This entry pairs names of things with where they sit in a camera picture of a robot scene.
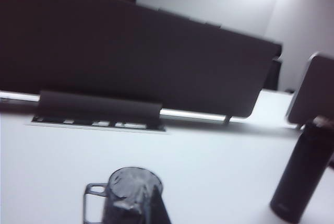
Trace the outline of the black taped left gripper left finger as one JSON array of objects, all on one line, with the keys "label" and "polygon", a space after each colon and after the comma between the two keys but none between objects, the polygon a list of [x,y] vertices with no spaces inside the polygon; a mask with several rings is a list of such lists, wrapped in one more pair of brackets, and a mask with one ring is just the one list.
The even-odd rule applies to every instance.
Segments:
[{"label": "black taped left gripper left finger", "polygon": [[154,186],[150,199],[149,223],[171,224],[168,212],[164,205],[161,193],[157,186]]}]

